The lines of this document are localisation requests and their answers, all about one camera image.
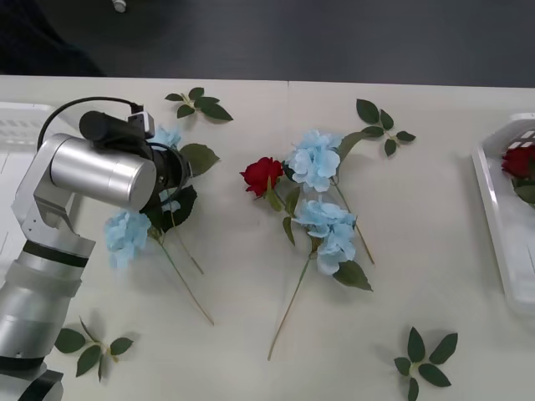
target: red rose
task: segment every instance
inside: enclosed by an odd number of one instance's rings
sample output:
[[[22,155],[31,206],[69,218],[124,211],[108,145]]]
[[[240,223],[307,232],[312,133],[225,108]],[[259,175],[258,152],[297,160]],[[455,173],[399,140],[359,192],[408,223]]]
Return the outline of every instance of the red rose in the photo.
[[[280,161],[273,161],[273,157],[262,157],[256,163],[249,165],[244,173],[240,174],[243,175],[245,182],[250,185],[247,188],[247,192],[254,190],[257,196],[262,196],[268,190],[268,178],[271,178],[271,185],[274,187],[277,178],[283,175],[284,171]]]
[[[528,178],[530,158],[535,161],[535,146],[509,149],[503,156],[502,170],[517,178]]]

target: white tray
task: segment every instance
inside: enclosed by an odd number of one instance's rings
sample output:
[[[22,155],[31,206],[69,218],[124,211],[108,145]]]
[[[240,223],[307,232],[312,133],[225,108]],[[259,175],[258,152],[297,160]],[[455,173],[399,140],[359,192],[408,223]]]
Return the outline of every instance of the white tray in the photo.
[[[0,102],[0,284],[26,241],[11,211],[11,204],[32,163],[41,126],[53,111],[53,107],[45,104]],[[47,137],[58,132],[79,136],[63,115],[50,125]]]
[[[535,315],[535,209],[515,194],[511,177],[502,171],[508,148],[529,145],[535,145],[535,114],[515,114],[474,149],[472,159],[507,304]]]

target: green leaf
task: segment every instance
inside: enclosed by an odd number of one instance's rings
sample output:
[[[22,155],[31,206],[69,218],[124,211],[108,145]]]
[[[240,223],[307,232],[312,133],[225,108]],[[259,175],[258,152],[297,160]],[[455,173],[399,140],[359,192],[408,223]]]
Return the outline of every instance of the green leaf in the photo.
[[[195,109],[192,109],[190,106],[188,106],[187,104],[183,104],[181,107],[178,108],[178,110],[176,111],[176,117],[178,119],[181,119],[182,117],[186,117],[188,115],[191,115],[195,113]]]
[[[535,185],[518,186],[516,194],[526,203],[535,203]]]
[[[201,112],[213,119],[222,119],[223,121],[232,121],[231,115],[219,104],[213,103],[201,108]]]
[[[368,100],[357,99],[357,113],[359,113],[359,117],[365,123],[379,123],[379,111],[377,110],[377,106]]]
[[[283,209],[280,202],[278,201],[277,195],[275,195],[275,192],[273,191],[273,188],[271,187],[271,177],[267,178],[266,198],[269,204],[271,205],[271,207],[275,211],[281,211]]]
[[[435,365],[442,365],[447,361],[457,348],[458,338],[459,336],[456,332],[445,336],[429,357],[429,362],[434,363]]]
[[[184,99],[179,94],[168,94],[166,96],[166,100],[170,100],[171,102],[183,102]]]
[[[397,145],[395,144],[395,140],[386,140],[385,142],[385,153],[387,156],[392,156],[395,153],[395,148]]]
[[[292,242],[292,245],[295,246],[295,240],[293,239],[293,232],[292,232],[292,218],[290,216],[284,217],[283,227],[284,227],[284,232],[286,232],[286,235],[288,236],[288,239],[290,240],[290,242]]]
[[[87,373],[100,359],[100,345],[92,345],[87,348],[78,360],[78,367],[76,368],[76,377],[80,377]]]
[[[126,337],[117,338],[110,345],[110,353],[114,356],[122,355],[134,342]]]
[[[421,335],[414,327],[410,330],[407,353],[412,363],[421,362],[425,356],[424,340],[421,339]]]
[[[187,95],[190,100],[197,100],[204,94],[204,88],[193,88],[190,90],[190,93]]]
[[[190,162],[194,177],[206,173],[219,161],[219,157],[206,145],[186,145],[181,149],[181,154]]]
[[[340,156],[340,164],[344,161],[344,159],[347,157],[349,152],[353,149],[353,147],[364,138],[368,138],[368,134],[365,132],[353,132],[349,135],[345,135],[345,137],[342,139],[342,143],[338,147],[338,155]]]
[[[106,359],[106,354],[103,353],[102,355],[100,355],[100,360],[99,360],[99,383],[102,381],[102,372],[104,370],[104,361]]]
[[[362,130],[362,132],[368,134],[369,138],[380,138],[385,133],[385,131],[381,127],[378,127],[376,125],[366,127]]]
[[[339,263],[339,266],[339,270],[333,274],[333,277],[337,282],[341,282],[347,287],[356,287],[365,291],[373,291],[362,267],[360,267],[356,261],[342,261]]]
[[[398,140],[403,140],[404,142],[412,142],[416,139],[413,134],[409,134],[407,131],[398,132],[396,137],[398,138]]]
[[[409,395],[407,396],[408,401],[416,401],[418,398],[418,393],[420,392],[420,386],[415,378],[410,378],[409,381]]]
[[[286,212],[293,216],[295,213],[295,207],[298,205],[299,195],[301,194],[301,187],[297,186],[293,188],[286,196]]]
[[[91,338],[95,343],[98,343],[99,342],[99,339],[95,336],[93,336],[89,330],[87,329],[87,327],[85,326],[84,322],[82,322],[82,318],[80,318],[80,323],[82,323],[82,328],[84,329],[85,333],[89,336],[89,338]]]
[[[75,353],[85,345],[85,337],[70,328],[62,328],[54,344],[61,353]]]
[[[394,120],[384,110],[381,110],[381,124],[387,131],[394,127]]]
[[[173,228],[173,219],[176,226],[179,226],[184,221],[186,221],[186,219],[191,214],[191,210],[193,209],[193,205],[195,204],[196,199],[197,193],[193,189],[192,185],[181,189],[176,198],[176,201],[181,204],[181,208],[173,213],[172,218],[170,211],[163,212],[163,221],[161,229],[164,232],[168,232],[171,228]]]
[[[437,368],[435,365],[430,363],[424,363],[418,368],[418,372],[422,378],[427,380],[429,383],[435,385],[436,387],[450,387],[450,380],[445,376],[445,374]]]
[[[395,366],[403,376],[409,376],[410,371],[410,360],[407,358],[396,358],[394,359]]]
[[[219,99],[211,98],[210,96],[202,96],[195,101],[195,107],[206,107],[210,104],[219,103]]]
[[[283,162],[283,171],[290,181],[295,182],[293,180],[293,174],[295,173],[295,171],[290,169],[290,166],[285,161]]]

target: light blue flower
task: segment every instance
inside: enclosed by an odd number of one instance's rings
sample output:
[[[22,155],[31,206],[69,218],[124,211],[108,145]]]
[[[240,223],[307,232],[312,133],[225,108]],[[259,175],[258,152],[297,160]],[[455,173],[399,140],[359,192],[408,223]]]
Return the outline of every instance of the light blue flower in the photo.
[[[178,133],[178,129],[172,129],[170,131],[166,130],[161,125],[158,126],[156,129],[156,133],[154,135],[154,138],[151,138],[148,140],[148,142],[151,142],[153,144],[163,144],[172,147],[176,147],[178,143],[181,141],[182,137]]]
[[[104,235],[110,251],[110,265],[126,268],[138,249],[145,248],[150,220],[146,215],[121,211],[106,221]]]
[[[352,261],[355,216],[332,203],[303,200],[295,222],[306,226],[310,236],[323,238],[318,248],[318,269],[327,276],[339,270],[339,263]]]
[[[160,201],[166,201],[167,198],[175,192],[176,188],[172,188],[170,190],[163,190],[160,192]],[[171,211],[171,213],[175,213],[175,211],[178,211],[181,208],[181,204],[178,203],[176,200],[172,201],[171,203],[168,203],[166,205],[163,205],[161,209],[163,211]]]
[[[287,160],[289,167],[295,172],[293,180],[304,182],[304,190],[314,188],[317,192],[329,189],[329,178],[336,175],[340,164],[340,156],[336,149],[342,143],[339,135],[320,134],[317,129],[305,134],[303,141],[295,147],[295,151]]]

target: silver cylinder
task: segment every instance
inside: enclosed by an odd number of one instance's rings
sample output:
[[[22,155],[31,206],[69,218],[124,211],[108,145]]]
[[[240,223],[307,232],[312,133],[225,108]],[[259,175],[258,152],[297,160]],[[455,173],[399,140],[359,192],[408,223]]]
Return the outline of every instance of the silver cylinder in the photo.
[[[154,189],[156,168],[137,155],[96,149],[89,141],[73,137],[58,148],[50,177],[59,188],[139,211]]]

